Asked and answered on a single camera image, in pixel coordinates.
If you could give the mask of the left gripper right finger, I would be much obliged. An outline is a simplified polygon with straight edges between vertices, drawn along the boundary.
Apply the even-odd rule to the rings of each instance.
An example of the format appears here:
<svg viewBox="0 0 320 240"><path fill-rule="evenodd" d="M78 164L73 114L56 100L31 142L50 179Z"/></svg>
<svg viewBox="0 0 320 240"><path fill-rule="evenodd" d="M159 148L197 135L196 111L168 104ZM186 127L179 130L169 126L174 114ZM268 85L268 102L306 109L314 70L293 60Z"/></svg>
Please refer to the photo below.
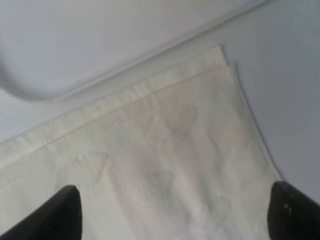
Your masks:
<svg viewBox="0 0 320 240"><path fill-rule="evenodd" d="M272 184L267 211L271 240L318 240L320 205L286 181Z"/></svg>

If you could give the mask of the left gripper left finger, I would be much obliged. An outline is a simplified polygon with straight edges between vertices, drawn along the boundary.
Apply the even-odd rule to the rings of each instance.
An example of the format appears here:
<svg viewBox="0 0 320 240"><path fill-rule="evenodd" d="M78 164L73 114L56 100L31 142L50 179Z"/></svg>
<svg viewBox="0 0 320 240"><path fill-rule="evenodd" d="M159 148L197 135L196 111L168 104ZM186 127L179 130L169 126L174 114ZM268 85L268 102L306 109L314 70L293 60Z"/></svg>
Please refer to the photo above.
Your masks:
<svg viewBox="0 0 320 240"><path fill-rule="evenodd" d="M83 214L80 191L66 185L33 213L3 233L2 240L80 240Z"/></svg>

